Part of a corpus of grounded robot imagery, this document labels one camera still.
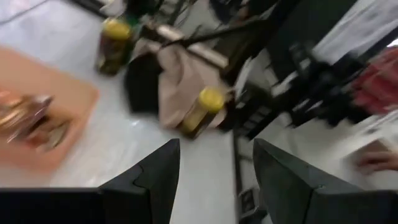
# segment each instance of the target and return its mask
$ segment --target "orange tray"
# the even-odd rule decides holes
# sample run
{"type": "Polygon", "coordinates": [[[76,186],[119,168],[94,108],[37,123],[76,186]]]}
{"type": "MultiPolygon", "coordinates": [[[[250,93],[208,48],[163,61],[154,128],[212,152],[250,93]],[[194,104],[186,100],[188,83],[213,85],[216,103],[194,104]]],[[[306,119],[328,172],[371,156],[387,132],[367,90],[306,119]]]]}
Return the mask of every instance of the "orange tray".
{"type": "Polygon", "coordinates": [[[0,47],[0,72],[2,90],[53,96],[49,113],[72,119],[63,141],[49,152],[37,153],[12,144],[0,144],[0,164],[34,171],[54,170],[81,136],[98,99],[97,89],[4,47],[0,47]]]}

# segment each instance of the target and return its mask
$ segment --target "food item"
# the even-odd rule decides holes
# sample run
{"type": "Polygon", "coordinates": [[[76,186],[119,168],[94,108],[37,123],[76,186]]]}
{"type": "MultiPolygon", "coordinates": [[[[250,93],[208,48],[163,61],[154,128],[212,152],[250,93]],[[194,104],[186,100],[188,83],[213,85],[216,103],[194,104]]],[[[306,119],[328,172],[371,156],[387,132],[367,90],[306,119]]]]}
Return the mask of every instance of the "food item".
{"type": "Polygon", "coordinates": [[[46,152],[58,146],[64,139],[70,122],[64,119],[47,118],[28,135],[25,143],[37,152],[46,152]]]}
{"type": "Polygon", "coordinates": [[[115,76],[127,63],[132,51],[132,29],[118,19],[108,18],[103,22],[99,42],[97,69],[106,75],[115,76]]]}
{"type": "Polygon", "coordinates": [[[218,89],[206,87],[179,125],[181,132],[195,139],[223,109],[224,104],[224,95],[218,89]]]}
{"type": "Polygon", "coordinates": [[[50,96],[24,96],[21,102],[0,114],[0,136],[7,142],[25,135],[45,115],[52,98],[50,96]]]}

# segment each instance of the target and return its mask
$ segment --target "red fabric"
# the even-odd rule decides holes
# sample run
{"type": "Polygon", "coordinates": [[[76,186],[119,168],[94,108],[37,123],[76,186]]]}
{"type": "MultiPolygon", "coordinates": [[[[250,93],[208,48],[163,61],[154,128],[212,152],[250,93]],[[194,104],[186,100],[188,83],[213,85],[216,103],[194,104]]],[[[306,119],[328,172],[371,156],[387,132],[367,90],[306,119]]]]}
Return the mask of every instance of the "red fabric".
{"type": "Polygon", "coordinates": [[[398,107],[398,47],[390,47],[372,60],[353,82],[355,103],[374,114],[398,107]]]}

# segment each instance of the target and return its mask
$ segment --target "white cloth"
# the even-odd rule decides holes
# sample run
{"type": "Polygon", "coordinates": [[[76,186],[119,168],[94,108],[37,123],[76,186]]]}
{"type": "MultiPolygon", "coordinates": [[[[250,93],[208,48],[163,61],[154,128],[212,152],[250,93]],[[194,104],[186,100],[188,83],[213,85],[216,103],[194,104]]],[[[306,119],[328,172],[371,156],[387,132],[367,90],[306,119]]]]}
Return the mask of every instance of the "white cloth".
{"type": "Polygon", "coordinates": [[[398,27],[397,0],[358,0],[314,52],[329,63],[352,51],[361,55],[398,27]]]}

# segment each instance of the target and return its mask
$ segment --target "yellow lid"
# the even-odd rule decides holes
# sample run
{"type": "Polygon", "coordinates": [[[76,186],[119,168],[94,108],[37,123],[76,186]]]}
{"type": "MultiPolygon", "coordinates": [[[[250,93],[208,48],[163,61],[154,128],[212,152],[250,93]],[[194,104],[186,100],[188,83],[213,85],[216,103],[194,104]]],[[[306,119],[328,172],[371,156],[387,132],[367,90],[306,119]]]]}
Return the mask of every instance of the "yellow lid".
{"type": "Polygon", "coordinates": [[[126,40],[131,36],[131,28],[128,24],[114,18],[107,18],[103,23],[103,32],[106,35],[119,40],[126,40]]]}
{"type": "Polygon", "coordinates": [[[209,112],[217,113],[224,107],[224,95],[216,88],[206,87],[199,94],[200,104],[209,112]]]}

